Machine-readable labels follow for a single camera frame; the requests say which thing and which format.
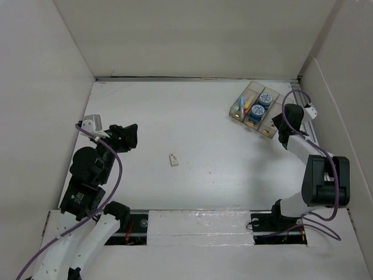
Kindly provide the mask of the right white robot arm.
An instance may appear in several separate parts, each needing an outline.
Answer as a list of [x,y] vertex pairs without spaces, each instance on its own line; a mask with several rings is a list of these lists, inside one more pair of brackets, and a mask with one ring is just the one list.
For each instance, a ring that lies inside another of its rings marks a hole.
[[306,113],[312,107],[285,104],[273,118],[279,142],[305,164],[301,191],[277,200],[271,208],[269,224],[278,231],[294,226],[298,219],[316,216],[325,222],[336,217],[337,210],[350,202],[350,161],[344,156],[333,156],[311,141],[300,130]]

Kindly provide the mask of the blue slime jar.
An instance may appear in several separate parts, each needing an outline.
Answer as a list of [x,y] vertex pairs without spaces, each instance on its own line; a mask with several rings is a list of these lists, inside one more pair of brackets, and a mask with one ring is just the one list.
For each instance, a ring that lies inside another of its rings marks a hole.
[[257,103],[267,110],[273,102],[273,97],[270,93],[261,93],[258,97]]
[[249,111],[248,118],[253,123],[260,122],[265,112],[266,110],[261,105],[254,104]]

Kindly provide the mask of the blue highlighter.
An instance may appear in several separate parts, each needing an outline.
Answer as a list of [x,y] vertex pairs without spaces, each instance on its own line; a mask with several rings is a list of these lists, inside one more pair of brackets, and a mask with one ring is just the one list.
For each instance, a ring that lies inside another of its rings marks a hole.
[[243,97],[243,96],[241,96],[240,97],[240,100],[239,100],[239,107],[240,107],[240,113],[241,113],[241,115],[242,116],[244,116],[245,114],[244,114],[244,111],[245,111],[245,103],[246,103],[246,101],[245,101],[245,97]]

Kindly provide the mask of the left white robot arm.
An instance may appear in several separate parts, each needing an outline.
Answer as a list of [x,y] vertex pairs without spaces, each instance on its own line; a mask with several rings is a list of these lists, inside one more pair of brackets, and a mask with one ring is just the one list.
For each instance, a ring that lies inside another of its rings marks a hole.
[[72,177],[59,206],[55,237],[28,261],[27,265],[31,265],[45,254],[31,279],[81,279],[109,238],[126,230],[130,223],[129,207],[112,200],[121,181],[116,181],[109,195],[102,186],[115,162],[118,175],[122,176],[119,154],[136,148],[138,125],[111,125],[105,131],[97,131],[89,128],[87,121],[79,121],[76,128],[96,147],[80,148],[72,157]]

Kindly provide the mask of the white staple box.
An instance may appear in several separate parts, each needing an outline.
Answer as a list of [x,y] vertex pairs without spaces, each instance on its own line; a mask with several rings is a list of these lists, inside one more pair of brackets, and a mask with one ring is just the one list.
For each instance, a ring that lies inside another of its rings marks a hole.
[[178,156],[174,153],[170,154],[170,163],[172,167],[179,165]]

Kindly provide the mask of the yellow highlighter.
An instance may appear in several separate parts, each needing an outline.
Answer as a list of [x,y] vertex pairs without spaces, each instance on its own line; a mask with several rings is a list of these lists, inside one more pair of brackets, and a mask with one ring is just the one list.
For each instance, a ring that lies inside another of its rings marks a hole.
[[250,96],[250,97],[247,99],[246,103],[245,103],[245,108],[250,107],[251,104],[252,104],[252,102],[254,101],[254,99],[255,99],[255,96],[254,96],[254,95]]

